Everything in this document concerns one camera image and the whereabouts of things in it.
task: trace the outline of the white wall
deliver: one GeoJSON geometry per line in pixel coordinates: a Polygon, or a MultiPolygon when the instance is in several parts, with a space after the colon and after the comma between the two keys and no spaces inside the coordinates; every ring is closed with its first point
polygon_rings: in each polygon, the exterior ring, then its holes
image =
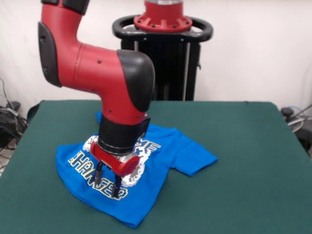
{"type": "MultiPolygon", "coordinates": [[[[143,9],[143,0],[90,0],[78,38],[117,49],[113,21],[143,9]]],[[[37,41],[40,13],[39,0],[0,0],[0,77],[24,115],[43,99],[97,98],[45,81],[37,41]]],[[[312,1],[185,0],[185,14],[214,26],[213,39],[202,44],[196,100],[300,107],[312,101],[312,1]]]]}

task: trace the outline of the printed graphic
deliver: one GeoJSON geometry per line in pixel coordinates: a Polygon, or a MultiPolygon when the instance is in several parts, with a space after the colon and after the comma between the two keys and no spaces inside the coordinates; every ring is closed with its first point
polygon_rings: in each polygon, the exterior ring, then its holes
{"type": "Polygon", "coordinates": [[[101,183],[96,185],[92,180],[94,171],[96,170],[94,163],[89,157],[86,157],[82,151],[79,151],[78,154],[69,159],[68,162],[85,180],[87,180],[87,183],[91,188],[99,191],[108,198],[121,200],[128,195],[128,190],[121,187],[118,197],[112,197],[114,183],[106,178],[102,178],[101,183]]]}
{"type": "MultiPolygon", "coordinates": [[[[83,145],[82,149],[90,152],[91,145],[93,142],[98,141],[98,136],[90,137],[83,145]]],[[[139,179],[144,173],[145,170],[145,162],[150,157],[151,153],[161,148],[160,145],[151,142],[149,140],[140,139],[138,143],[135,145],[135,154],[140,157],[140,162],[132,174],[127,175],[122,178],[121,185],[123,187],[133,187],[137,184],[139,179]]]]}

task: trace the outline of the t-shirt sleeve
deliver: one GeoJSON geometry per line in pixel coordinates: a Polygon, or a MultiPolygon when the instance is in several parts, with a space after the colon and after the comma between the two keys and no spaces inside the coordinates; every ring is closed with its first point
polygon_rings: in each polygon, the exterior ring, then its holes
{"type": "Polygon", "coordinates": [[[202,145],[179,133],[176,139],[179,147],[171,168],[188,175],[195,175],[200,169],[215,163],[218,159],[202,145]]]}

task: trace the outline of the black handle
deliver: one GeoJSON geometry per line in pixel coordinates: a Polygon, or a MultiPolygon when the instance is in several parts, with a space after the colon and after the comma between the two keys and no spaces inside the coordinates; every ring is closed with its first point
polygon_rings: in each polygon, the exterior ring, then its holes
{"type": "Polygon", "coordinates": [[[136,41],[185,41],[185,42],[203,42],[209,40],[213,36],[214,29],[208,22],[192,18],[193,27],[199,28],[201,32],[193,30],[178,33],[159,33],[142,31],[136,27],[128,27],[134,24],[134,17],[125,16],[117,19],[113,23],[113,34],[120,39],[136,40],[136,41]]]}

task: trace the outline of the red base flange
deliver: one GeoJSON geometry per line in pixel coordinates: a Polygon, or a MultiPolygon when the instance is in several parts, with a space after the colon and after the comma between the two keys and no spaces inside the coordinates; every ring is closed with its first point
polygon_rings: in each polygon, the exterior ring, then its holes
{"type": "Polygon", "coordinates": [[[183,32],[191,28],[193,21],[183,16],[183,2],[161,5],[145,1],[146,11],[134,18],[136,27],[152,32],[183,32]]]}

